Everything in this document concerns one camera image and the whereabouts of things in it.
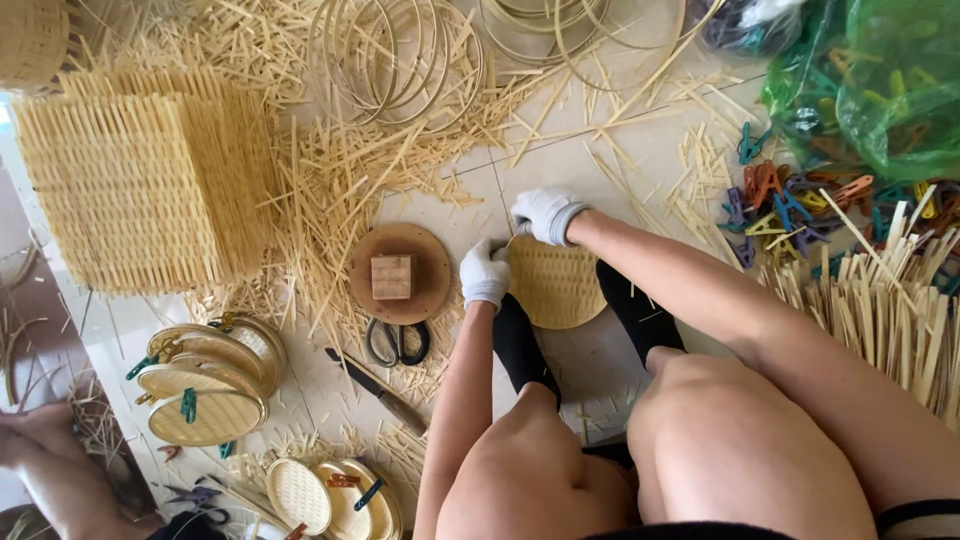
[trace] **person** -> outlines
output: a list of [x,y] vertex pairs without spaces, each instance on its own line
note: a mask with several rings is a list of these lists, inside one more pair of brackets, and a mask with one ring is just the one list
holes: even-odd
[[106,471],[91,460],[73,431],[66,403],[0,413],[0,468],[13,471],[37,509],[63,540],[219,540],[195,514],[135,523],[123,515]]
[[[960,537],[956,434],[802,312],[571,193],[526,192],[511,213],[518,234],[599,257],[603,294],[653,382],[627,425],[629,458],[585,454],[506,294],[504,242],[479,242],[460,266],[467,314],[433,413],[415,540]],[[674,315],[739,360],[686,353]],[[519,395],[496,422],[493,352]]]

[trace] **tile floor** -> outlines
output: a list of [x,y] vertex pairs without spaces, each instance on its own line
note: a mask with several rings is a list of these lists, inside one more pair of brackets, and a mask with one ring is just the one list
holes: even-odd
[[[722,65],[722,61],[691,47],[678,58],[670,73],[677,77],[688,74],[703,76],[715,72]],[[733,73],[746,82],[739,85],[727,82],[717,87],[765,121],[763,108],[756,104],[762,85],[763,66],[744,63],[736,67]],[[522,105],[516,112],[517,116],[525,122],[534,122],[550,93],[548,88]],[[711,90],[701,89],[698,93],[724,113],[732,109],[723,97]],[[554,106],[539,127],[540,133],[583,129],[582,86],[569,85],[567,90],[562,90],[562,97],[563,104],[558,102]],[[673,109],[678,111],[677,114],[610,130],[610,135],[640,169],[628,169],[626,175],[630,189],[640,200],[656,185],[670,186],[679,177],[681,166],[676,148],[686,130],[700,122],[707,122],[709,130],[718,129],[716,122],[690,100],[664,103],[662,97],[649,108],[643,102],[638,103],[624,118]],[[595,113],[598,120],[606,118],[609,106],[606,99],[598,100]],[[737,119],[737,122],[745,119],[737,111],[725,115]],[[524,136],[522,128],[511,130],[510,139],[522,140]],[[567,186],[599,209],[635,223],[636,218],[627,200],[599,173],[585,144],[612,162],[606,144],[595,142],[592,135],[576,135],[575,132],[559,139],[532,141],[514,167],[508,166],[512,154],[510,149],[475,148],[456,163],[451,163],[448,170],[452,172],[456,169],[460,182],[473,196],[484,199],[482,204],[451,213],[450,206],[442,205],[417,191],[410,191],[387,197],[380,221],[405,221],[424,226],[438,236],[454,260],[459,260],[483,235],[510,237],[512,224],[509,207],[516,195],[527,189],[548,185]],[[121,429],[145,478],[157,483],[182,483],[190,482],[203,473],[223,474],[221,463],[209,450],[187,449],[183,459],[173,462],[169,468],[164,467],[155,451],[163,443],[146,429],[149,411],[132,404],[139,392],[132,383],[124,380],[126,372],[142,358],[144,344],[153,332],[170,321],[188,319],[182,301],[176,296],[150,299],[91,296],[77,287],[65,272],[56,244],[47,233],[42,211],[37,206],[30,181],[9,133],[0,134],[0,156],[8,166],[26,217],[45,246],[48,278],[59,286],[73,320],[85,320],[80,339],[108,391]],[[739,168],[735,166],[733,156],[730,156],[729,165],[735,176]],[[409,197],[409,201],[404,203],[406,197]],[[656,216],[661,216],[663,209],[655,201],[651,200],[647,207]],[[711,209],[711,212],[714,217],[719,215],[717,208]],[[690,234],[684,234],[675,217],[664,218],[664,225],[680,240],[702,249],[707,248]],[[5,222],[0,227],[3,227],[3,231],[9,230]],[[22,223],[12,226],[14,230],[22,227]],[[0,241],[4,241],[4,235],[6,233],[0,234]],[[691,351],[728,354],[716,342],[681,326],[684,340]],[[349,403],[348,409],[343,410],[339,394],[346,389],[344,374],[308,343],[304,329],[297,333],[286,333],[283,338],[291,358],[291,370],[281,391],[274,397],[274,413],[270,422],[264,430],[243,441],[249,450],[256,452],[269,448],[269,441],[276,439],[280,430],[294,425],[300,425],[308,431],[316,428],[324,438],[337,440],[340,438],[339,427],[344,422],[354,424],[369,439],[375,434],[380,420],[392,424],[394,420],[369,395],[360,395],[357,402]],[[596,420],[597,427],[591,425],[588,429],[588,440],[597,441],[621,432],[629,414],[628,397],[639,395],[649,383],[649,377],[640,366],[626,333],[612,312],[606,309],[594,320],[570,331],[541,331],[539,338],[544,354],[559,375],[567,398],[583,403],[586,413]],[[492,376],[494,413],[499,416],[516,402],[516,395],[498,363]],[[332,414],[322,423],[321,419],[327,412]],[[572,429],[581,429],[576,416],[576,404],[565,405],[562,413]],[[159,501],[165,500],[167,495],[165,490],[159,488],[155,488],[154,494]],[[401,497],[405,512],[412,515],[415,494],[401,490]],[[167,514],[172,514],[181,508],[165,506],[163,509]]]

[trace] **hand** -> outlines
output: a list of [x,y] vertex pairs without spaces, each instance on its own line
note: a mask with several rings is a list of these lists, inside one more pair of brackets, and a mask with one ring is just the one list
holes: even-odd
[[520,193],[510,213],[514,216],[517,234],[532,234],[541,242],[572,247],[566,239],[570,220],[592,208],[569,191],[549,188]]
[[507,241],[480,240],[460,263],[460,284],[464,290],[464,307],[474,300],[485,300],[496,306],[510,288],[510,265],[507,263]]

